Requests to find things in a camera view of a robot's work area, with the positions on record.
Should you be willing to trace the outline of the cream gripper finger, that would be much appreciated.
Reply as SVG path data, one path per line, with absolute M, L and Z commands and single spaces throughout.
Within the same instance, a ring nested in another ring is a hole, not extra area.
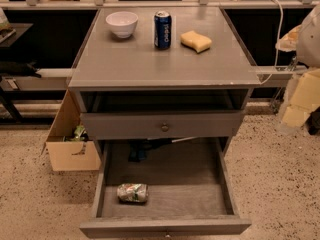
M 320 107 L 320 69 L 294 74 L 277 115 L 276 129 L 292 134 L 303 127 L 312 112 Z

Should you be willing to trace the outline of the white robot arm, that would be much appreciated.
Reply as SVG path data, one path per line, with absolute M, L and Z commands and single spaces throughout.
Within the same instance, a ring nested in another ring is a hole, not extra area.
M 302 127 L 312 112 L 320 107 L 320 5 L 315 6 L 302 23 L 276 42 L 280 51 L 295 51 L 297 61 L 309 67 L 289 88 L 289 102 L 281 108 L 282 131 Z

